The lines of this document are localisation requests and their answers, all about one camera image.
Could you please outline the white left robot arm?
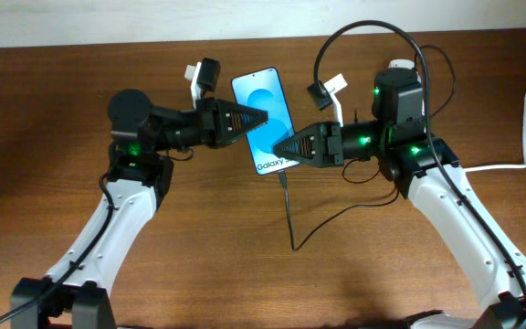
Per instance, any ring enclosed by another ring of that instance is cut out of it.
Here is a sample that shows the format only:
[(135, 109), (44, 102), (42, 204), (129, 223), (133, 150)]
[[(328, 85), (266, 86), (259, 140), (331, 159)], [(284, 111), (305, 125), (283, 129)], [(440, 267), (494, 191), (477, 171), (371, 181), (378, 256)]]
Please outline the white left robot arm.
[(22, 279), (11, 295), (14, 328), (50, 328), (71, 313), (75, 328), (114, 328), (110, 292), (129, 249), (158, 211), (174, 173), (169, 150), (224, 148), (268, 120), (266, 111), (203, 98), (192, 110), (152, 104), (127, 89), (108, 107), (110, 163), (100, 177), (102, 197), (85, 228), (42, 279)]

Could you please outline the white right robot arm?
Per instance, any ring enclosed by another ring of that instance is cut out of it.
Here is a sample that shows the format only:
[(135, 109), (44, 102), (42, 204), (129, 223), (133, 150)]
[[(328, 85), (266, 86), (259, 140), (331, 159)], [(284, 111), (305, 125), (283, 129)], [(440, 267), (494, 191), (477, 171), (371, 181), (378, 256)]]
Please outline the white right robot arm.
[(380, 327), (525, 328), (526, 257), (481, 204), (449, 146), (426, 135), (423, 93), (415, 69), (386, 69), (375, 77), (373, 121), (314, 123), (273, 152), (319, 168), (376, 157), (380, 173), (441, 236), (483, 311), (471, 320), (432, 310)]

